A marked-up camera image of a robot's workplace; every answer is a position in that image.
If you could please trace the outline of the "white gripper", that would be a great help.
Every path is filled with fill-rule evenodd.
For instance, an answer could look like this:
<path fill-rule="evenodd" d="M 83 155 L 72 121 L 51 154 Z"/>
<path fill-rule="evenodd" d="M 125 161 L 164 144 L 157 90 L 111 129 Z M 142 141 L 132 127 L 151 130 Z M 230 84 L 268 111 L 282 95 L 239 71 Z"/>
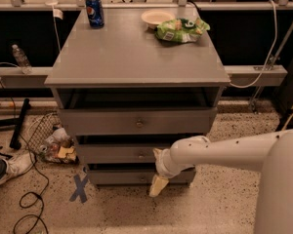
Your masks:
<path fill-rule="evenodd" d="M 177 176 L 183 166 L 177 164 L 171 157 L 169 149 L 154 149 L 155 167 L 159 175 L 155 175 L 149 189 L 149 196 L 156 197 L 169 183 L 168 178 Z"/>

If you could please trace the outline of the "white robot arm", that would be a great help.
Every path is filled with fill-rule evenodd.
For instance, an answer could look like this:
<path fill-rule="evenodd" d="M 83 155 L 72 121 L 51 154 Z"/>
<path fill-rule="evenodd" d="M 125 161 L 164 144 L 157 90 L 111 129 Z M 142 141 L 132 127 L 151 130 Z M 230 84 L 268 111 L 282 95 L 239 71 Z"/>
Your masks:
<path fill-rule="evenodd" d="M 196 165 L 218 165 L 261 174 L 254 234 L 293 234 L 293 129 L 212 142 L 206 136 L 155 148 L 155 197 L 169 180 Z"/>

